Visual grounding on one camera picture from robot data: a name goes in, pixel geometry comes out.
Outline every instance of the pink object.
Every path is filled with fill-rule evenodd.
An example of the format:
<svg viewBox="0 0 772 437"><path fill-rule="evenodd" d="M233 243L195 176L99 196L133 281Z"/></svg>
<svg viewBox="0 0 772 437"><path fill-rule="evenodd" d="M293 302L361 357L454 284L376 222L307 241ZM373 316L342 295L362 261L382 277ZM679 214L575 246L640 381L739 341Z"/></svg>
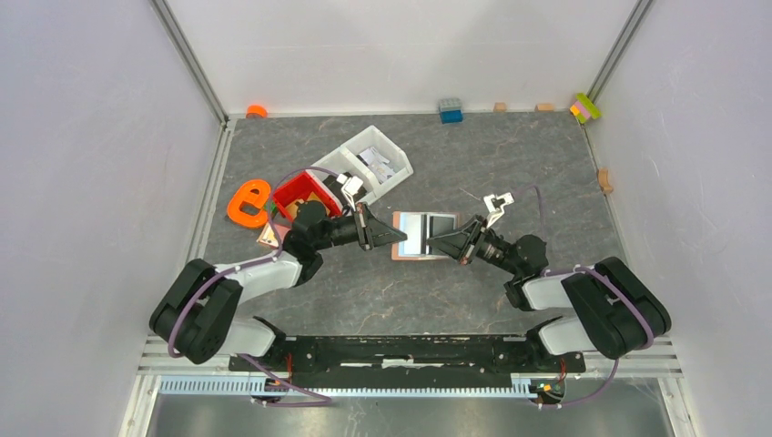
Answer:
<svg viewBox="0 0 772 437"><path fill-rule="evenodd" d="M582 105L582 102L580 102L579 100L574 102L574 106L576 107L576 109L579 109L579 112L582 113L584 118L589 120L590 118L593 117L592 114L590 114L590 111L588 111L587 108L584 107L584 105Z"/></svg>

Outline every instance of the gray mat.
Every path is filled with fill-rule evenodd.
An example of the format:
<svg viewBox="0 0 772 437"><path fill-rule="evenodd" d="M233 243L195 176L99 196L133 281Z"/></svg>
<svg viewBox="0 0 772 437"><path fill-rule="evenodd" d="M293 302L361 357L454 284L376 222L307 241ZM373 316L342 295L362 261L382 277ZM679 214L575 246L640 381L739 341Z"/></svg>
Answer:
<svg viewBox="0 0 772 437"><path fill-rule="evenodd" d="M391 222L393 211L486 215L481 198L536 183L547 209L551 267L621 256L619 241L582 129L559 113L467 114L442 125L437 115L299 117L240 120L234 130L205 258L228 263L268 251L258 232L229 221L230 198L248 179L276 183L374 125L401 147L415 173L371 206ZM509 241L539 231L533 192L508 207L494 227ZM389 248L363 252L352 244L322 252L309 283L271 292L239 308L293 334L523 332L554 311L510 307L503 284L512 276L479 259L392 261Z"/></svg>

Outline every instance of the small wooden block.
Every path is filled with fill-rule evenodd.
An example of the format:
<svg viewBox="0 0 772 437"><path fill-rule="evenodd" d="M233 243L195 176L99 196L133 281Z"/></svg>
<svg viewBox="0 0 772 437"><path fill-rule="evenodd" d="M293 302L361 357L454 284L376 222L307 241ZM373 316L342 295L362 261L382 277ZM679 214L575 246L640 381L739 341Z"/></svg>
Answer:
<svg viewBox="0 0 772 437"><path fill-rule="evenodd" d="M539 103L536 105L536 112L553 112L554 105L552 103Z"/></svg>
<svg viewBox="0 0 772 437"><path fill-rule="evenodd" d="M614 192L614 187L608 183L608 168L598 169L598 185L601 186L601 192L604 194L611 194Z"/></svg>

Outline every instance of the green lego brick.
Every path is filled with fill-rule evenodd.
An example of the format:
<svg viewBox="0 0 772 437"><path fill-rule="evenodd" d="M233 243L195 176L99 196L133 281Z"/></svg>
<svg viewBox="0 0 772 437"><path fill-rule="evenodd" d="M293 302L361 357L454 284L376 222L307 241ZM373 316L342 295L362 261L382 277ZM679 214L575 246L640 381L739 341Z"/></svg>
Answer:
<svg viewBox="0 0 772 437"><path fill-rule="evenodd" d="M591 115L591 116L593 116L593 118L600 118L600 117L601 117L601 115L602 115L602 114L601 114L601 110L600 110L600 109L598 109L598 107L596 107L596 106L593 104L593 102L592 102L592 101L590 101L590 99L589 99L587 96L585 96L583 93L578 93L578 94L576 95L576 100L578 100L578 101L582 102L582 105L584 105L584 107L585 107L585 108L586 108L588 111L590 111L590 115Z"/></svg>

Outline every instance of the purple cable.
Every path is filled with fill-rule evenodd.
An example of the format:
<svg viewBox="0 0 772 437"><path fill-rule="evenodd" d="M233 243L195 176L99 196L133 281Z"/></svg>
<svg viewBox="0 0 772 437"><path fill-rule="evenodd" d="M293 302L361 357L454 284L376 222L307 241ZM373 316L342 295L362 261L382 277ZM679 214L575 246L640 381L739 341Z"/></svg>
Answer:
<svg viewBox="0 0 772 437"><path fill-rule="evenodd" d="M549 409L549 410L560 410L560 409L565 408L565 407L570 407L572 405L579 405L580 403L585 403L587 401L591 401L591 400L597 398L598 396L600 396L601 393L603 393L605 391L605 389L608 388L609 385L611 385L611 381L614 380L614 375L616 375L616 370L618 368L619 368L619 360L615 360L614 361L614 367L611 368L611 373L608 374L608 378L605 379L604 383L598 388L598 390L593 392L593 394L588 394L587 396L584 396L583 398L575 399L573 401L568 401L568 402L560 402L560 403L556 403L556 404L542 403L542 404L540 404L541 407L539 407L539 408L546 408L546 409Z"/></svg>
<svg viewBox="0 0 772 437"><path fill-rule="evenodd" d="M272 378L272 379L276 380L276 382L278 382L279 385L283 385L284 387L287 387L290 390L297 391L298 393L307 394L307 395L309 395L312 398L316 398L316 399L320 400L318 402L294 402L294 403L282 403L282 402L279 402L279 403L268 403L268 402L265 402L265 403L263 403L264 406L266 406L266 407L277 407L277 408L278 407L281 407L281 408L301 408L301 407L322 407L324 405L330 405L332 403L332 398L329 397L329 396L325 396L323 394L319 394L319 393L315 393L315 392L310 391L310 390L306 390L306 389L304 389L302 387L298 387L297 385L294 385L294 384L291 384L289 382L286 382L286 381L282 380L280 377L276 376L275 373L273 373L272 371L269 371L268 369L266 369L262 364L260 364L257 360L255 360L254 358L250 357L246 353L240 353L240 354L238 354L238 356L242 360L245 360L249 364L255 366L255 368L257 368L259 371L262 371L263 373L268 375L269 378Z"/></svg>
<svg viewBox="0 0 772 437"><path fill-rule="evenodd" d="M531 188L536 191L536 200L539 202L539 221L542 224L542 238L547 240L547 219L544 215L544 199L542 198L542 191L539 189L539 186L536 184L531 184L529 186L522 187L512 193L512 198L519 198Z"/></svg>
<svg viewBox="0 0 772 437"><path fill-rule="evenodd" d="M338 174L329 171L326 168L319 168L319 167L305 167L300 168L297 170L294 170L290 172L287 176L285 176L277 185L276 187L281 187L284 185L285 182L287 182L288 179L295 176L297 173L300 173L301 171L306 170L314 170L314 171L320 171L322 173L327 173L328 175L332 175L334 177L337 177ZM268 206L268 209L270 209L271 205L273 204L273 193L274 191L271 190L270 195L268 196L268 201L266 202L266 205ZM224 269L222 271L219 271L215 276L209 278L208 281L204 282L204 285L202 285L195 293L193 293L193 296L190 297L190 300L188 300L188 303L185 304L185 307L182 309L182 311L179 313L179 317L177 317L177 321L174 322L174 326L171 329L171 333L169 334L169 340L168 340L168 347L167 351L169 356L172 358L180 358L182 357L182 354L174 350L174 342L177 339L177 335L179 334L179 330L182 327L182 321L185 320L185 318L190 313L190 310L193 309L193 306L196 305L196 302L198 302L198 299L201 298L201 295L206 292L209 287L212 286L215 282L220 280L221 278L228 276L229 274L239 271L241 269L248 269L251 267L259 266L260 264L266 264L269 262L274 262L276 258L281 255L282 248L281 248L281 236L279 235L279 232L276 230L276 226L273 224L273 218L270 216L270 210L268 211L268 226L270 226L270 229L273 231L273 235L276 237L276 241L279 244L279 248L276 249L273 253L270 253L266 255L265 257L253 259L251 261L246 261L244 263L238 264L237 266L230 267L228 269Z"/></svg>

